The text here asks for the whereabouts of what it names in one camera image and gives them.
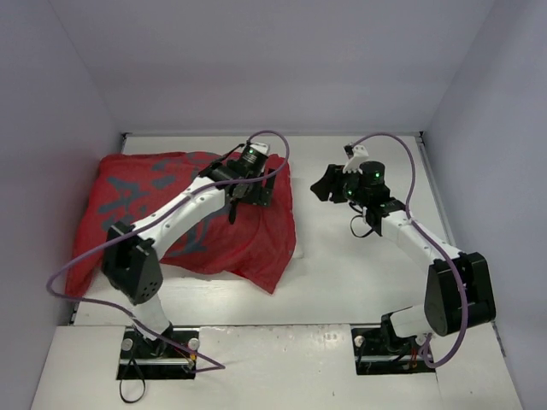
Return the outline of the red printed pillowcase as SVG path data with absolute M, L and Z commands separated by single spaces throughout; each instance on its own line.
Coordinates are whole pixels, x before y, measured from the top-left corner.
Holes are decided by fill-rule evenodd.
M 115 222 L 136 222 L 167 204 L 216 157 L 204 151 L 104 157 L 76 232 L 73 256 L 104 243 Z M 273 293 L 297 239 L 291 170 L 278 155 L 269 156 L 266 167 L 280 170 L 269 206 L 242 203 L 233 223 L 228 220 L 230 208 L 224 207 L 178 239 L 162 263 L 202 275 L 230 272 Z

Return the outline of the white pillow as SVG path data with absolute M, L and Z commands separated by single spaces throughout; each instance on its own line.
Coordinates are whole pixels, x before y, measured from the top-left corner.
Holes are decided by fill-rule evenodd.
M 179 275 L 183 278 L 198 278 L 203 280 L 209 280 L 212 278 L 228 278 L 230 280 L 235 278 L 244 279 L 247 281 L 250 281 L 252 284 L 256 286 L 273 286 L 276 287 L 279 281 L 283 278 L 283 275 L 285 271 L 290 267 L 291 263 L 293 261 L 301 260 L 304 257 L 304 250 L 303 246 L 296 242 L 295 248 L 291 253 L 291 258 L 289 259 L 289 262 L 287 266 L 285 267 L 285 270 L 282 273 L 269 273 L 268 275 L 260 274 L 256 275 L 254 274 L 246 274 L 241 272 L 230 272 L 230 271 L 218 271 L 218 272 L 197 272 L 197 271 L 191 271 L 188 269 L 180 268 Z

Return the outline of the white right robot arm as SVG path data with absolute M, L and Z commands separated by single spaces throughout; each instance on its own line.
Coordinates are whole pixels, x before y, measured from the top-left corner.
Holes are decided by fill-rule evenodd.
M 423 339 L 428 334 L 445 337 L 463 326 L 475 327 L 495 319 L 485 257 L 445 243 L 408 216 L 407 206 L 392 196 L 385 184 L 383 163 L 366 161 L 356 173 L 345 173 L 342 166 L 331 164 L 310 189 L 322 202 L 360 207 L 372 231 L 396 244 L 426 273 L 424 302 L 384 315 L 387 335 L 396 339 Z

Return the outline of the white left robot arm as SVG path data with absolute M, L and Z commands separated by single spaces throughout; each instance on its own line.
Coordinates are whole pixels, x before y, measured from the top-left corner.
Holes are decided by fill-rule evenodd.
M 169 337 L 173 329 L 158 296 L 163 283 L 160 260 L 180 237 L 222 208 L 229 209 L 228 220 L 234 223 L 241 202 L 269 204 L 260 199 L 259 182 L 236 182 L 262 177 L 269 150 L 266 143 L 247 143 L 238 159 L 223 156 L 213 161 L 188 188 L 149 216 L 130 225 L 118 221 L 109 228 L 109 241 L 141 230 L 104 250 L 101 271 L 132 304 L 133 314 L 146 327 L 141 334 L 149 343 L 159 334 Z

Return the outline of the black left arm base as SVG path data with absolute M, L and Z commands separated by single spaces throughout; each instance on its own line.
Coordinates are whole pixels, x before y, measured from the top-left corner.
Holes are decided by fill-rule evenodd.
M 121 341 L 117 380 L 191 380 L 197 358 L 182 348 L 159 341 L 147 342 L 134 328 L 126 327 Z

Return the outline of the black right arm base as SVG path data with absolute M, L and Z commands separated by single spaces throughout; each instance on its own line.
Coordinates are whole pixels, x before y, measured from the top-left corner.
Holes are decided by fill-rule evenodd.
M 415 337 L 398 337 L 391 314 L 378 324 L 351 325 L 351 338 L 358 376 L 413 375 L 435 373 L 418 353 Z

